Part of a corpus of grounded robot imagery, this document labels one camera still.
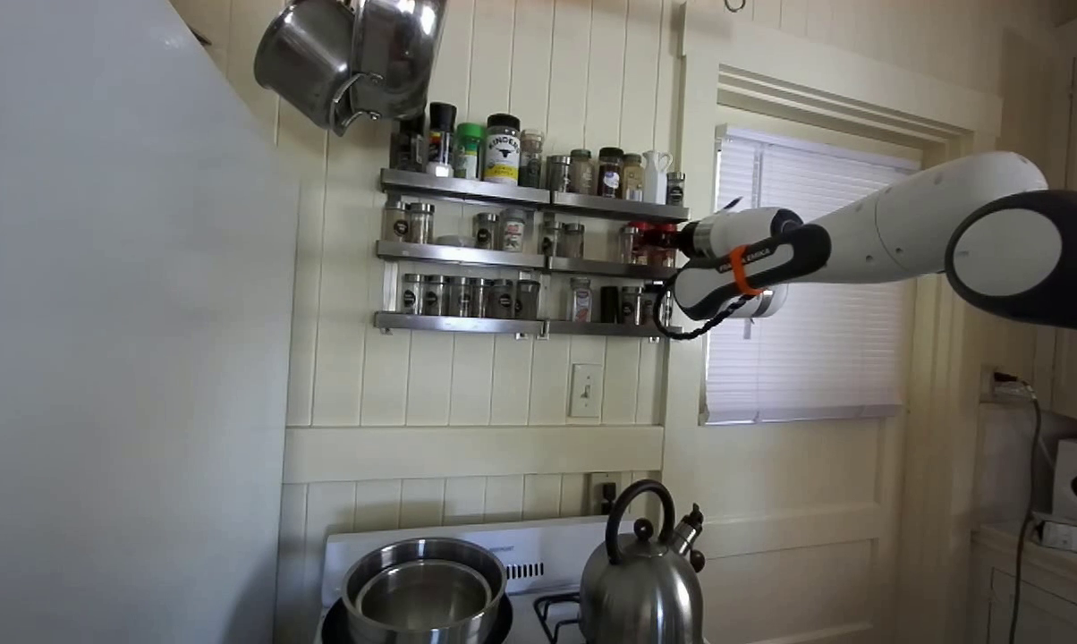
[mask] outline pot handle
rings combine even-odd
[[[671,537],[676,504],[671,504],[670,488],[661,488],[659,480],[635,480],[634,488],[627,488],[627,491],[615,499],[615,504],[610,504],[610,511],[607,511],[606,550],[607,550],[607,562],[610,562],[610,566],[624,566],[624,556],[618,556],[618,543],[615,543],[615,537],[618,537],[618,519],[624,519],[624,511],[627,511],[640,493],[656,493],[659,504],[666,509],[666,519],[661,519],[661,526],[659,526],[659,543],[666,543],[666,542]]]

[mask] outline wall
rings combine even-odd
[[[466,120],[514,110],[547,134],[552,150],[577,142],[676,150],[676,5],[451,0],[432,101],[454,101]],[[300,243],[280,640],[304,640],[313,623],[312,594],[324,529],[571,517],[582,509],[587,472],[628,480],[659,470],[670,470],[682,503],[702,493],[720,519],[751,529],[751,542],[709,542],[720,556],[709,599],[717,628],[731,640],[892,640],[893,519],[898,499],[905,499],[898,470],[918,472],[901,478],[915,493],[901,503],[901,509],[915,504],[910,522],[926,526],[934,517],[931,526],[943,529],[956,488],[936,485],[934,503],[922,503],[918,488],[922,478],[943,472],[942,462],[956,450],[953,430],[961,419],[905,462],[898,462],[905,430],[876,424],[709,437],[693,430],[692,408],[697,401],[697,369],[692,369],[702,367],[697,344],[451,340],[367,331],[367,313],[383,302],[383,265],[371,259],[383,210],[383,197],[371,190],[385,161],[383,127],[349,130],[343,139],[322,138],[254,86],[251,59],[280,12],[275,0],[177,0],[177,8],[214,42],[211,59],[271,130],[304,185],[292,206]],[[751,0],[734,21],[987,98],[1006,95],[1003,37],[1017,29],[1029,42],[1046,41],[1036,0]],[[606,367],[606,419],[596,424],[566,419],[571,361]],[[799,542],[799,522],[754,529],[754,519],[807,517],[813,509],[856,509],[859,529],[874,535],[874,543],[851,542],[844,526],[807,542]],[[922,573],[926,556],[901,559],[901,573],[936,599],[948,573],[943,566]],[[754,586],[799,599],[793,611],[762,611]],[[931,628],[913,639],[942,640],[948,631],[942,611],[934,602],[901,618],[926,618]]]

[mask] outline stove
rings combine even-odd
[[[330,535],[322,550],[322,617],[331,617],[343,599],[346,573],[367,550],[412,537],[459,537],[492,550],[504,566],[504,594],[511,606],[511,631],[504,644],[582,644],[577,611],[577,586],[582,562],[606,542],[606,517],[587,519],[538,519],[538,522],[480,522],[480,526],[424,526],[424,529],[375,529]]]

